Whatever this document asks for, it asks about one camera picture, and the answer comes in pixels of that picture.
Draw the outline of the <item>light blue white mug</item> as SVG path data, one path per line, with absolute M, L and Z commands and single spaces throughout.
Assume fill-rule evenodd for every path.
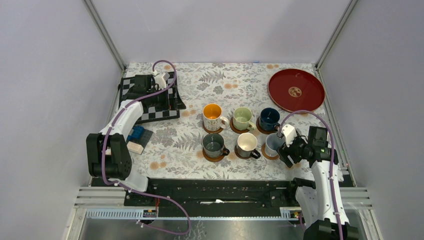
M 278 148 L 285 143 L 285 137 L 279 137 L 277 133 L 269 134 L 265 140 L 264 152 L 267 156 L 274 158 L 278 156 Z

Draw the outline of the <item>brown ringed coaster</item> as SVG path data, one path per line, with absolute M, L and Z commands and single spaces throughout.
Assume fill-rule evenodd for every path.
M 208 130 L 204 125 L 202 126 L 202 128 L 208 133 L 208 134 L 219 134 L 221 133 L 224 129 L 222 127 L 220 127 L 218 130 L 216 131 L 211 131 Z
M 260 118 L 257 118 L 257 119 L 256 119 L 256 129 L 257 129 L 259 132 L 261 132 L 262 134 L 265 134 L 265 135 L 270 135 L 270 134 L 275 133 L 275 132 L 277 131 L 275 128 L 274 128 L 274 129 L 272 129 L 272 130 L 270 130 L 270 131 L 264 130 L 264 129 L 260 126 Z
M 219 157 L 212 158 L 212 157 L 209 157 L 204 150 L 202 151 L 202 155 L 207 161 L 212 162 L 212 163 L 219 162 L 219 161 L 223 160 L 224 157 L 225 157 L 225 155 L 220 155 Z
M 245 130 L 239 130 L 239 129 L 237 129 L 237 128 L 235 128 L 235 126 L 234 126 L 234 124 L 233 124 L 233 118 L 231 118 L 230 120 L 229 120 L 229 122 L 230 122 L 230 128 L 231 128 L 231 130 L 233 131 L 233 132 L 235 132 L 235 133 L 237 133 L 237 134 L 242 134 L 242 133 L 248 133 L 250 130 L 249 129 L 245 129 Z

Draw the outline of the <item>light wood coaster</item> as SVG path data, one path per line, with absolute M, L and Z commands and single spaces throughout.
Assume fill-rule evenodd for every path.
M 279 159 L 279 155 L 276 150 L 268 147 L 266 143 L 264 143 L 261 147 L 262 155 L 268 160 L 277 160 Z

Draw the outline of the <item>dark blue mug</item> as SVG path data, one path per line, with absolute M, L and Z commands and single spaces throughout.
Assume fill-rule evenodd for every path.
M 259 116 L 259 126 L 267 132 L 275 132 L 279 128 L 280 113 L 271 107 L 264 108 Z

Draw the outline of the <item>red round tray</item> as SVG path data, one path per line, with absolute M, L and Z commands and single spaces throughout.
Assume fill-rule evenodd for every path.
M 323 84 L 311 73 L 300 69 L 283 69 L 275 73 L 267 84 L 271 100 L 286 112 L 314 111 L 325 100 Z

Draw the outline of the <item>black mug white inside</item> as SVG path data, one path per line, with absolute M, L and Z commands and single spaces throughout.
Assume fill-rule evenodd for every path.
M 237 138 L 236 146 L 245 151 L 254 151 L 252 156 L 254 159 L 259 159 L 261 157 L 261 154 L 257 150 L 257 145 L 258 140 L 252 133 L 242 133 Z

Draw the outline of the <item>floral mug orange inside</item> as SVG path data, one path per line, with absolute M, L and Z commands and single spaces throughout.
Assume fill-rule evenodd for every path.
M 230 126 L 230 121 L 223 116 L 223 110 L 218 104 L 209 103 L 202 110 L 202 125 L 210 131 L 216 131 L 219 128 L 225 130 Z

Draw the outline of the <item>dark walnut coaster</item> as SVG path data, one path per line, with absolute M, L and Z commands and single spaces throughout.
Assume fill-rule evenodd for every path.
M 250 158 L 253 157 L 254 152 L 255 152 L 254 150 L 245 151 L 245 150 L 239 148 L 237 145 L 234 147 L 234 153 L 240 159 L 244 159 L 244 160 L 250 159 Z

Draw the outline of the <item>pale green mug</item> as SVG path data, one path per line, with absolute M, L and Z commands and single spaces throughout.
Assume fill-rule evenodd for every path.
M 238 131 L 255 130 L 256 124 L 252 121 L 253 113 L 247 107 L 238 107 L 233 112 L 232 123 Z

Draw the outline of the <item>dark green mug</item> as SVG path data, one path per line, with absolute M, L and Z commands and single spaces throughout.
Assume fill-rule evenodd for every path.
M 202 141 L 203 150 L 211 158 L 229 155 L 230 150 L 225 147 L 224 138 L 218 133 L 207 134 Z

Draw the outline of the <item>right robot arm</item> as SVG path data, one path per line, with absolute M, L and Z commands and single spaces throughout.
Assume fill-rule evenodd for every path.
M 342 203 L 337 171 L 338 157 L 329 143 L 328 129 L 311 126 L 307 138 L 295 127 L 286 124 L 277 135 L 283 144 L 277 149 L 281 161 L 288 167 L 306 160 L 313 180 L 295 178 L 295 186 L 287 191 L 287 201 L 301 207 L 305 240 L 357 240 L 359 230 L 351 226 Z

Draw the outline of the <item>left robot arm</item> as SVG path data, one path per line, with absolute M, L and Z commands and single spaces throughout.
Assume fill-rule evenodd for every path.
M 134 137 L 137 124 L 177 119 L 180 110 L 186 108 L 174 72 L 163 76 L 170 86 L 165 92 L 163 83 L 152 74 L 122 78 L 115 116 L 100 132 L 86 138 L 89 174 L 137 191 L 135 197 L 144 206 L 154 202 L 155 192 L 148 187 L 148 178 L 132 167 L 127 144 Z

